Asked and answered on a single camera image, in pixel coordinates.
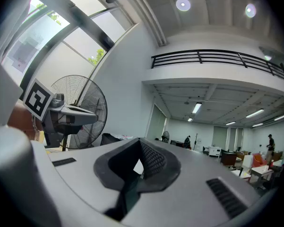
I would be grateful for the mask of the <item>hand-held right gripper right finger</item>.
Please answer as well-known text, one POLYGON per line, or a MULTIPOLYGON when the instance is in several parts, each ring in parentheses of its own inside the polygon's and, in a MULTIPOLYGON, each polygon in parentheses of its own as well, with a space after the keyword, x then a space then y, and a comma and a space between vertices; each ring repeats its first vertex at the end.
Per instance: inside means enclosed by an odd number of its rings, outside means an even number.
POLYGON ((215 227, 230 220, 207 181, 219 178, 247 206, 260 196, 216 160, 199 152, 153 140, 181 163, 177 179, 164 191, 143 193, 122 220, 129 227, 215 227))

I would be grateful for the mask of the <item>large black standing fan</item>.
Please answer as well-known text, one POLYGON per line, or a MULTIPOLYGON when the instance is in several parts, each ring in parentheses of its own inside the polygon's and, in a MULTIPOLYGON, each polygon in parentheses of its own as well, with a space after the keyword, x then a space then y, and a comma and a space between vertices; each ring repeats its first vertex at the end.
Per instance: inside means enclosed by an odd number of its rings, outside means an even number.
POLYGON ((94 123, 84 122, 73 127, 59 126, 63 150, 92 147, 92 143, 101 135, 107 120, 108 108, 102 90, 92 80, 80 75, 64 76, 52 84, 52 89, 64 95, 66 105, 90 111, 97 116, 94 123))

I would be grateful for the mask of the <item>round ceiling light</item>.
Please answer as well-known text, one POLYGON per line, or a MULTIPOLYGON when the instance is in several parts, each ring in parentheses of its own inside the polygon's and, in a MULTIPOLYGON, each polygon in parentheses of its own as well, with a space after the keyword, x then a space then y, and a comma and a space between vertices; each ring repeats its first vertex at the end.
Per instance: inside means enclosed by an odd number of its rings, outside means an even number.
POLYGON ((256 15, 256 12, 256 7, 251 3, 249 3, 245 8, 245 15, 249 18, 253 18, 256 15))
POLYGON ((188 11, 191 8, 191 3, 189 0, 177 0, 176 7, 180 11, 188 11))

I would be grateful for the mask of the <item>large window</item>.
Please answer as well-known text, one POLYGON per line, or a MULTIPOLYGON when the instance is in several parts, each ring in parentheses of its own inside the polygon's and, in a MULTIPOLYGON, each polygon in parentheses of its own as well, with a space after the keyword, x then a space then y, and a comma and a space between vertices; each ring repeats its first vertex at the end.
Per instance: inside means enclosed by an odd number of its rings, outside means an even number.
POLYGON ((0 63, 23 91, 34 79, 88 77, 134 24, 119 1, 0 0, 0 63))

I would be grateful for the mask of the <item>person's left forearm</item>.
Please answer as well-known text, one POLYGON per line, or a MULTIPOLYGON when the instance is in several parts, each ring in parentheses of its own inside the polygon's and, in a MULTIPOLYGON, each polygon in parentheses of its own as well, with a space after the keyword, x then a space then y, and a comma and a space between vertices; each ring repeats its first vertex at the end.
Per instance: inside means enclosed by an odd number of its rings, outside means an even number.
POLYGON ((36 141, 39 140, 39 132, 43 130, 41 121, 35 118, 21 101, 16 102, 7 125, 21 130, 30 140, 36 141))

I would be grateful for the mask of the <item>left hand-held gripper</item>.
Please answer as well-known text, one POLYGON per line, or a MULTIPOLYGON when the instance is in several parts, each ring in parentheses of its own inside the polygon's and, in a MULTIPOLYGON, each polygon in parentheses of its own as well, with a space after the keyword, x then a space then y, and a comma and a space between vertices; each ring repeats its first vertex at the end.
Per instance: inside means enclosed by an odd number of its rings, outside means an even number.
POLYGON ((41 122, 47 148, 58 148, 70 134, 76 134, 83 125, 98 121, 98 116, 80 107, 65 103, 63 93, 54 93, 34 79, 23 101, 35 120, 41 122))

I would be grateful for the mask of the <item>brown desk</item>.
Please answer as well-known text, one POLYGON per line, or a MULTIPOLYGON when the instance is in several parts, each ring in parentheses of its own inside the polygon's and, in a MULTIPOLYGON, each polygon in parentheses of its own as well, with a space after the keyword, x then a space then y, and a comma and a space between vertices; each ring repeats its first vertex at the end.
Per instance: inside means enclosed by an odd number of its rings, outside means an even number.
POLYGON ((235 152, 225 151, 221 152, 221 163, 224 166, 234 166, 236 163, 237 154, 235 152))

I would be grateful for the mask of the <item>black balcony railing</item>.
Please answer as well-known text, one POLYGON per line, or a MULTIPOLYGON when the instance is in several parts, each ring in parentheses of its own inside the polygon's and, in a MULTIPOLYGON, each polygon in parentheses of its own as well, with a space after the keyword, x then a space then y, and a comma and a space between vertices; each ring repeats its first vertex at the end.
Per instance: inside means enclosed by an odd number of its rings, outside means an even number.
POLYGON ((183 63, 223 63, 260 70, 284 80, 284 66, 265 59, 229 50, 198 49, 157 54, 151 57, 151 68, 183 63))

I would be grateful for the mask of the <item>white table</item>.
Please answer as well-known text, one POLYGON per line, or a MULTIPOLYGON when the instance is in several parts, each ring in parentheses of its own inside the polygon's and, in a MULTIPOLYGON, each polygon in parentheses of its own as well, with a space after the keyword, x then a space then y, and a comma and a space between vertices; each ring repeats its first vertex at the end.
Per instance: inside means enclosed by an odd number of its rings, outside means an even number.
POLYGON ((250 170, 250 176, 257 176, 258 179, 256 182, 251 183, 254 188, 259 188, 263 181, 269 181, 273 175, 274 171, 269 168, 268 165, 253 167, 250 170))

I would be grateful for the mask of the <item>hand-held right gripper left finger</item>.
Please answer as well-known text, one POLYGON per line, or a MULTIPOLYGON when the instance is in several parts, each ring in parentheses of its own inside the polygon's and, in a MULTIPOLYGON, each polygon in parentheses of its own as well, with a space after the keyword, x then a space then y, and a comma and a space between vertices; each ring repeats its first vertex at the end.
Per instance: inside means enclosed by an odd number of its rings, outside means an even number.
POLYGON ((121 220, 107 216, 120 202, 120 192, 106 188, 94 172, 103 154, 137 142, 124 140, 95 148, 46 153, 32 142, 34 162, 46 199, 53 205, 46 227, 142 227, 142 213, 131 211, 121 220))

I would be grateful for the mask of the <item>orange chair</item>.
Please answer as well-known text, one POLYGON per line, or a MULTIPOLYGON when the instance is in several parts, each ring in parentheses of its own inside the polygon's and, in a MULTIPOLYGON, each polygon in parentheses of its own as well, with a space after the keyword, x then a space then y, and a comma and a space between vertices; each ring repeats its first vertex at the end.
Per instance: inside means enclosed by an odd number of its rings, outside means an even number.
POLYGON ((253 155, 252 168, 267 165, 267 161, 263 159, 260 153, 255 153, 252 155, 253 155))

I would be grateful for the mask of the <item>white low cabinet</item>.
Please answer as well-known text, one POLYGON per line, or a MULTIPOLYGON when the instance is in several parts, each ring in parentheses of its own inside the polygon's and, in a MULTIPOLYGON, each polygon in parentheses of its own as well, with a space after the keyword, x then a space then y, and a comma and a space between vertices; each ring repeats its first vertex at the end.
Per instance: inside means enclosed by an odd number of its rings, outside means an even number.
POLYGON ((220 157, 222 150, 220 147, 209 147, 208 149, 209 149, 208 155, 210 157, 220 157))

